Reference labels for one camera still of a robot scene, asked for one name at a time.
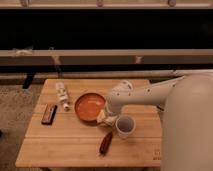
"small bottle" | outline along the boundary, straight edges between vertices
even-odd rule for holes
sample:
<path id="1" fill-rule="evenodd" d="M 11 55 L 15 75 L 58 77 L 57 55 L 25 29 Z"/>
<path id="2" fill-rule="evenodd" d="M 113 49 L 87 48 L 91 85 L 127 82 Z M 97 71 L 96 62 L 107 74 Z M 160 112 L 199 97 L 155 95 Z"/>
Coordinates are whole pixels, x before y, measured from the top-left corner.
<path id="1" fill-rule="evenodd" d="M 70 110 L 69 96 L 64 86 L 64 83 L 58 82 L 55 84 L 55 87 L 56 87 L 58 99 L 60 103 L 63 105 L 64 110 L 69 111 Z"/>

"table surface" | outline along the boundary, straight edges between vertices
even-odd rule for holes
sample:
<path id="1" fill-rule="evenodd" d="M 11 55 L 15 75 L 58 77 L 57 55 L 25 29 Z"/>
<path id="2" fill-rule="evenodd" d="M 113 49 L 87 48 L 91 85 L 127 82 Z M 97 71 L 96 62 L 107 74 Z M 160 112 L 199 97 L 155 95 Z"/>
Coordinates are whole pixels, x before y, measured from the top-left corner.
<path id="1" fill-rule="evenodd" d="M 148 80 L 128 79 L 133 86 L 149 84 Z M 67 87 L 71 110 L 63 111 L 58 103 L 56 82 Z M 103 96 L 119 79 L 48 79 L 34 109 L 23 144 L 17 157 L 17 167 L 144 167 L 160 166 L 162 129 L 155 106 L 126 105 L 123 113 L 136 120 L 136 130 L 126 140 L 114 133 L 105 156 L 99 155 L 102 139 L 109 127 L 91 126 L 78 119 L 75 101 L 82 94 L 95 92 Z M 58 104 L 51 126 L 42 125 L 47 103 Z"/>

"food item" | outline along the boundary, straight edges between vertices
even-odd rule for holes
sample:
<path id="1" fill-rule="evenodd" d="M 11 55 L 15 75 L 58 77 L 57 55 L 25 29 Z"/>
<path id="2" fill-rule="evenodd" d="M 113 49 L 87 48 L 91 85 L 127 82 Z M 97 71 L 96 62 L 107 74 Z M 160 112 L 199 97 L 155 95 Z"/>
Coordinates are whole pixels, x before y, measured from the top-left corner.
<path id="1" fill-rule="evenodd" d="M 67 93 L 67 90 L 65 88 L 64 83 L 57 82 L 55 84 L 55 88 L 56 88 L 56 91 L 57 91 L 58 99 L 59 99 L 61 105 L 63 105 L 64 110 L 69 111 L 70 110 L 69 96 L 68 96 L 68 93 Z"/>
<path id="2" fill-rule="evenodd" d="M 56 110 L 57 110 L 56 105 L 47 104 L 41 124 L 42 125 L 52 125 Z"/>
<path id="3" fill-rule="evenodd" d="M 112 137 L 113 137 L 113 133 L 112 131 L 109 132 L 103 139 L 102 143 L 101 143 L 101 146 L 100 146 L 100 149 L 99 149 L 99 152 L 100 154 L 102 155 L 105 155 L 109 149 L 109 146 L 111 144 L 111 141 L 112 141 Z"/>

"white shelf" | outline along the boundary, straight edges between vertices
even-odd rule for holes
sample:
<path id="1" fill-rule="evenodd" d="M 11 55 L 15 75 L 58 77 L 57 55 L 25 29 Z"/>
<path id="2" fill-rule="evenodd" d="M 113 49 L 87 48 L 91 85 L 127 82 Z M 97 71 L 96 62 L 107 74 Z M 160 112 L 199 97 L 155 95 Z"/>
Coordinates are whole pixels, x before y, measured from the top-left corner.
<path id="1" fill-rule="evenodd" d="M 28 8 L 100 8 L 98 0 L 31 0 Z M 170 7 L 168 0 L 101 0 L 102 8 L 212 8 L 213 0 L 176 0 Z M 20 0 L 0 0 L 0 8 L 22 8 Z"/>

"floor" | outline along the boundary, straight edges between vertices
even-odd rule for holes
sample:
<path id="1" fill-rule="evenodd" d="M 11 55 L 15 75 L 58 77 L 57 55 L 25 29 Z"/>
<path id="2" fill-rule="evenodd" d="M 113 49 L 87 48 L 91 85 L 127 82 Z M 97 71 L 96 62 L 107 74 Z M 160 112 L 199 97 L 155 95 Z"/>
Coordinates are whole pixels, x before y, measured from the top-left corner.
<path id="1" fill-rule="evenodd" d="M 0 171 L 39 171 L 39 168 L 16 168 L 15 161 L 24 134 L 39 97 L 42 84 L 33 84 L 29 89 L 22 85 L 0 85 Z M 159 168 L 83 168 L 52 169 L 53 171 L 159 171 Z"/>

